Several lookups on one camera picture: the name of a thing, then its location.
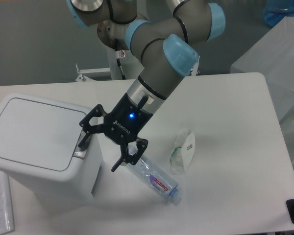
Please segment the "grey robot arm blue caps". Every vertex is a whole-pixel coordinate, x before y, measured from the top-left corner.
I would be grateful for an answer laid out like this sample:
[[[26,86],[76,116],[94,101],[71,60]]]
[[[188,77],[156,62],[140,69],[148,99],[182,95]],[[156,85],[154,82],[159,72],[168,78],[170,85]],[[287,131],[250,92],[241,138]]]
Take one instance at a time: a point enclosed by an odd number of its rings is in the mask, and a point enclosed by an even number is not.
[[[103,133],[121,148],[112,167],[135,165],[148,146],[139,132],[190,74],[199,60],[192,45],[209,41],[225,29],[225,14],[216,3],[203,0],[170,0],[172,17],[158,23],[137,19],[134,0],[69,0],[67,6],[76,23],[89,27],[104,21],[125,26],[126,47],[142,64],[143,70],[107,113],[94,107],[80,122],[83,146],[92,134]]]

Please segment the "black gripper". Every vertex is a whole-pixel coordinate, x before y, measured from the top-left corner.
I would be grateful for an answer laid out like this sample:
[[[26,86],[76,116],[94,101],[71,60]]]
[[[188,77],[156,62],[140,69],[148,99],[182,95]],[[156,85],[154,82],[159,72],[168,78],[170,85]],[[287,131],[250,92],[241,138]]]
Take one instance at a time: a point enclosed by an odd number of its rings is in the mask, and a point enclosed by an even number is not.
[[[120,145],[121,156],[111,168],[112,172],[120,165],[135,165],[142,157],[148,146],[148,140],[138,138],[138,133],[151,119],[153,114],[144,111],[143,105],[147,102],[147,95],[139,99],[139,104],[135,104],[124,94],[117,105],[110,113],[106,113],[101,104],[96,105],[80,122],[85,136],[79,142],[78,147],[82,147],[92,134],[103,133],[115,144]],[[103,124],[91,125],[90,120],[94,117],[104,117]],[[129,154],[130,142],[136,142],[137,151]]]

